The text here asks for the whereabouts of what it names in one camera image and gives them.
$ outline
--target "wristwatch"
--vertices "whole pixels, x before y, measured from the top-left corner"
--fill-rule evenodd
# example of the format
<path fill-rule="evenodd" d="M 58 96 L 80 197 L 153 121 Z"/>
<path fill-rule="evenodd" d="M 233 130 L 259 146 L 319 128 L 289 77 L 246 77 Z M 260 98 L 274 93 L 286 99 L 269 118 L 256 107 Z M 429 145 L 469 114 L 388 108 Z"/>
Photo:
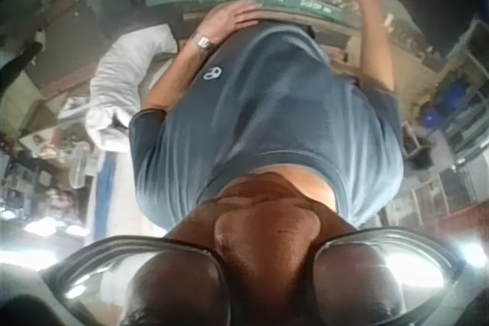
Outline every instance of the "wristwatch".
<path fill-rule="evenodd" d="M 190 40 L 199 48 L 200 52 L 208 55 L 215 50 L 216 45 L 211 42 L 206 36 L 202 36 L 199 32 L 192 35 Z"/>

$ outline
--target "logo on shirt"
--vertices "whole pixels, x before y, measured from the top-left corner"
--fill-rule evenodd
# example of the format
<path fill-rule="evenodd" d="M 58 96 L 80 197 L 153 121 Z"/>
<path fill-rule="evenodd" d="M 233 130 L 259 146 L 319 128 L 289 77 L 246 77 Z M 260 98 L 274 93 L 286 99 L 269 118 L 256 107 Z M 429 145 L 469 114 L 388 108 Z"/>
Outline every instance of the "logo on shirt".
<path fill-rule="evenodd" d="M 206 74 L 204 74 L 205 80 L 217 79 L 221 76 L 222 69 L 218 66 L 214 66 L 213 68 L 207 70 Z"/>

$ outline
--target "light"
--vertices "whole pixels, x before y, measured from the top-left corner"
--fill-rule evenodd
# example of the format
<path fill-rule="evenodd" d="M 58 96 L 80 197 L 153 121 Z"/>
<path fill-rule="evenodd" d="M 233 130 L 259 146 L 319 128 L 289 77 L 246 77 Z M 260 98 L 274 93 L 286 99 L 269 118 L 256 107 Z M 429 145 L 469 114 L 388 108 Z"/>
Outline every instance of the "light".
<path fill-rule="evenodd" d="M 75 282 L 75 286 L 78 286 L 80 284 L 83 284 L 84 282 L 86 282 L 88 279 L 90 279 L 90 275 L 89 274 L 86 274 L 84 276 L 82 276 L 81 278 L 79 278 L 76 282 Z"/>
<path fill-rule="evenodd" d="M 2 217 L 4 221 L 10 221 L 11 219 L 15 219 L 17 215 L 15 215 L 13 211 L 5 210 L 0 213 L 0 217 Z"/>
<path fill-rule="evenodd" d="M 59 222 L 56 219 L 44 217 L 39 221 L 32 221 L 24 229 L 41 237 L 49 237 L 56 233 L 57 224 Z"/>
<path fill-rule="evenodd" d="M 70 289 L 66 294 L 64 295 L 66 299 L 75 299 L 80 297 L 83 292 L 85 292 L 86 286 L 78 285 L 74 286 L 72 289 Z"/>
<path fill-rule="evenodd" d="M 50 251 L 0 251 L 0 263 L 9 263 L 36 271 L 46 269 L 56 262 L 56 256 Z"/>
<path fill-rule="evenodd" d="M 387 267 L 399 284 L 419 288 L 442 288 L 443 273 L 434 263 L 412 253 L 393 253 Z"/>
<path fill-rule="evenodd" d="M 484 248 L 475 242 L 461 245 L 461 251 L 467 263 L 473 267 L 484 267 L 487 264 L 487 255 Z"/>
<path fill-rule="evenodd" d="M 84 227 L 80 227 L 79 225 L 70 225 L 66 232 L 72 236 L 76 237 L 86 237 L 90 234 L 90 231 Z"/>

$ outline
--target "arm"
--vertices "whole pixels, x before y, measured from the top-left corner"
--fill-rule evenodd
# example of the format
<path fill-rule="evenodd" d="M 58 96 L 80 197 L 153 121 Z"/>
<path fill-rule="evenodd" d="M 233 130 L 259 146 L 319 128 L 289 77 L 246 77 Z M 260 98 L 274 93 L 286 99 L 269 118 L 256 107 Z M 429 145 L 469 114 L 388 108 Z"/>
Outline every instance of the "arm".
<path fill-rule="evenodd" d="M 378 0 L 360 4 L 363 35 L 361 40 L 361 84 L 393 92 L 394 71 L 384 16 Z"/>
<path fill-rule="evenodd" d="M 257 24 L 261 16 L 258 8 L 258 4 L 248 0 L 218 5 L 204 17 L 197 33 L 218 46 L 237 30 Z M 152 108 L 168 112 L 174 108 L 184 96 L 206 57 L 204 50 L 195 42 L 187 42 L 172 65 L 149 91 L 142 109 Z"/>
<path fill-rule="evenodd" d="M 392 56 L 379 0 L 356 0 L 362 16 L 361 84 L 388 92 L 395 89 Z"/>
<path fill-rule="evenodd" d="M 185 94 L 203 61 L 204 54 L 200 52 L 197 45 L 191 41 L 187 42 L 167 71 L 149 91 L 142 109 L 171 110 Z"/>

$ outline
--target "glasses lens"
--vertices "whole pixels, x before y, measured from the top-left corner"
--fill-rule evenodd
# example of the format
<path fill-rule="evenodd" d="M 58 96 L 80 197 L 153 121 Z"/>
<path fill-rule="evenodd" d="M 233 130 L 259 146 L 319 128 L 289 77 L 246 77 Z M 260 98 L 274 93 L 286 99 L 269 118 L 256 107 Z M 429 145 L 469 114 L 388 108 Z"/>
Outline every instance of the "glasses lens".
<path fill-rule="evenodd" d="M 228 324 L 217 264 L 191 250 L 118 258 L 76 279 L 64 298 L 86 324 Z"/>
<path fill-rule="evenodd" d="M 372 240 L 325 247 L 316 255 L 313 283 L 323 321 L 365 325 L 389 321 L 430 300 L 446 269 L 412 244 Z"/>

